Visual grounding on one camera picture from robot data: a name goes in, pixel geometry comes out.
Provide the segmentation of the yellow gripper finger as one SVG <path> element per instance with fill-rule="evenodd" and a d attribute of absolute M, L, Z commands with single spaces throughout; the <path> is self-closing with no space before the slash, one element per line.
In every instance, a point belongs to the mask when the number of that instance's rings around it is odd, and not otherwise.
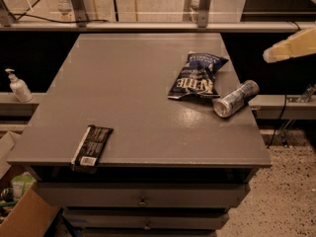
<path fill-rule="evenodd" d="M 315 53 L 316 28 L 311 28 L 298 31 L 267 48 L 263 53 L 263 59 L 266 63 L 275 63 Z"/>

